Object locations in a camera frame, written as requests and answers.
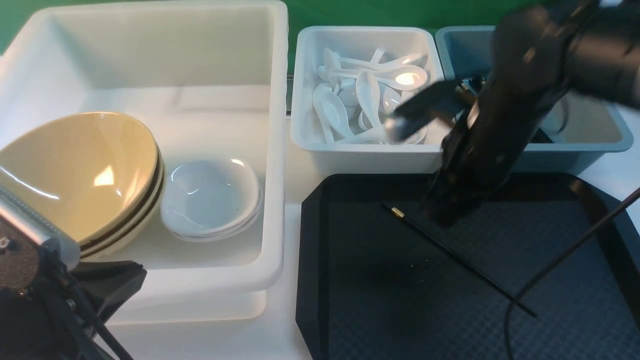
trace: white plastic bin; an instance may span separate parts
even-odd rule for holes
[[[492,65],[493,26],[449,26],[436,33],[436,44],[445,78],[466,76]],[[608,152],[628,150],[634,137],[616,107],[604,101],[569,93],[566,129],[562,104],[543,120],[541,128],[554,143],[530,143],[514,171],[579,174]]]
[[[264,186],[264,221],[233,238],[186,243],[156,216],[106,259],[148,270],[110,323],[262,313],[282,270],[287,32],[274,0],[98,4],[36,13],[5,52],[0,147],[65,115],[120,111],[150,128],[169,171],[237,156]]]
[[[325,47],[339,56],[367,60],[377,48],[385,50],[382,61],[410,53],[426,54],[428,84],[444,78],[433,36],[417,28],[317,26],[298,36],[291,104],[291,140],[312,155],[324,175],[340,173],[432,172],[440,165],[440,142],[449,128],[439,120],[429,125],[427,140],[420,145],[327,144],[312,105],[312,94],[322,81]]]

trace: stack of bowls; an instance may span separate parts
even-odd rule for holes
[[[151,132],[124,114],[71,115],[0,151],[0,186],[99,259],[127,245],[156,211],[164,163]]]
[[[243,232],[260,217],[262,203],[262,187],[246,161],[214,158],[171,172],[160,209],[176,238],[202,243]]]

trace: large white plastic tub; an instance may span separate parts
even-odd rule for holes
[[[440,143],[449,128],[436,120],[429,125],[425,144],[327,144],[313,109],[314,90],[322,82],[317,75],[325,47],[339,56],[368,60],[377,48],[385,50],[382,61],[410,53],[426,54],[422,65],[428,84],[444,78],[433,36],[417,28],[316,26],[298,36],[296,69],[291,103],[291,140],[311,154],[324,175],[341,173],[432,172],[440,166]]]
[[[287,32],[273,0],[99,4],[36,13],[5,52],[0,147],[71,113],[121,111],[151,129],[168,170],[237,156],[264,186],[264,221],[238,236],[186,243],[156,217],[109,258],[148,270],[111,323],[262,313],[282,270]]]

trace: black textured mat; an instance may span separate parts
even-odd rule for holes
[[[296,321],[315,360],[506,358],[507,300],[381,201],[511,293],[619,203],[574,177],[515,176],[480,211],[441,230],[412,201],[426,181],[334,176],[303,204]],[[640,358],[640,277],[626,241],[638,250],[624,214],[526,296],[539,317],[514,311],[518,360]]]

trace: chopstick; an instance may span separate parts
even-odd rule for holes
[[[422,238],[432,243],[440,250],[444,251],[453,261],[457,262],[459,265],[462,265],[465,269],[467,269],[471,274],[474,274],[480,280],[484,281],[487,285],[491,286],[493,289],[501,293],[504,297],[513,301],[515,297],[507,291],[507,289],[503,288],[500,284],[495,282],[491,277],[484,274],[480,269],[476,268],[471,262],[466,260],[462,255],[455,252],[450,247],[446,246],[442,242],[436,240],[433,236],[429,235],[425,230],[421,229],[418,225],[416,225],[411,219],[407,218],[402,211],[398,208],[393,208],[386,204],[381,204],[383,208],[389,210],[393,215],[395,215],[402,223],[406,224],[409,228],[411,228],[414,232],[419,234]],[[533,318],[537,318],[538,314],[536,314],[533,310],[529,309],[526,305],[521,303],[516,303],[516,305],[522,309],[525,313],[529,314]]]

